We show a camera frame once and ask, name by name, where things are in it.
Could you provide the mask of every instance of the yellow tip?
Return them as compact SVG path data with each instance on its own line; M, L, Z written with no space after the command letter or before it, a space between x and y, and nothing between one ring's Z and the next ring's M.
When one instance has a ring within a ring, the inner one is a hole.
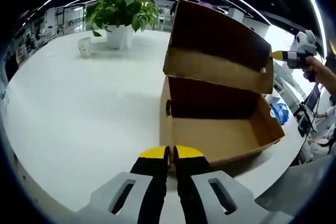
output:
M330 40L329 40L329 43L330 43L330 47L331 47L332 52L334 53L334 55L336 55L336 50L335 50L335 47L334 47L333 43Z
M270 54L270 57L272 57L273 59L276 59L276 60L284 60L283 56L282 56L282 51L272 52Z
M160 146L151 148L143 153L139 157L146 157L146 158L163 158L164 157L164 150L166 146Z
M182 145L177 145L176 148L179 154L178 155L179 158L203 157L203 154L196 149L182 146Z

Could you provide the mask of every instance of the handle hole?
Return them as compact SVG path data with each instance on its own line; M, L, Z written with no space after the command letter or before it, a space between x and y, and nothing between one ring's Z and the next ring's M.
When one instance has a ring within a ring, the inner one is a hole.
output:
M166 116L172 115L171 107L172 107L172 101L167 100L167 102L166 102Z
M223 185L218 181L218 179L211 179L209 180L209 183L213 191L215 192L219 203L225 209L224 214L231 215L232 213L234 213L237 210L237 206L235 205Z
M118 198L116 204L114 205L113 209L111 210L111 213L114 215L119 215L120 210L125 204L125 201L128 197L128 194L130 194L130 191L132 190L134 184L128 184L126 185L125 189L122 191L120 197Z

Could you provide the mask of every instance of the cardboard box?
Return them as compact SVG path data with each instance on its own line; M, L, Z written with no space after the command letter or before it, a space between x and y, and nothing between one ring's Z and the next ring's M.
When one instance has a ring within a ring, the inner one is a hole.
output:
M163 68L160 143L195 148L212 164L276 143L284 132L261 95L272 92L270 52L241 23L180 1Z

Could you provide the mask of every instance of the office desk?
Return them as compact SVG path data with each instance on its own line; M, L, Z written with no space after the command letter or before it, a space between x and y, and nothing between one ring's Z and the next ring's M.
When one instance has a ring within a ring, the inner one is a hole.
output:
M72 211L84 207L92 191L117 173L129 171L141 152L159 145L162 68L170 34L138 32L126 52L83 59L77 41L87 36L92 33L59 37L36 52L7 86L7 109L1 106L5 131L24 168ZM298 154L303 140L297 127L290 113L286 136L236 177L255 197ZM180 223L176 183L171 178L167 183L161 223Z

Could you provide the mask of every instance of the potted plant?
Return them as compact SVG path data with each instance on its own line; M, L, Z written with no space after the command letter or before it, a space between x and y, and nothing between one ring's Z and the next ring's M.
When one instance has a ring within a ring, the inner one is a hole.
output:
M101 36L95 31L95 25L104 29L112 49L129 47L134 32L144 31L147 24L157 22L158 16L154 0L100 0L86 10L86 20L93 35Z

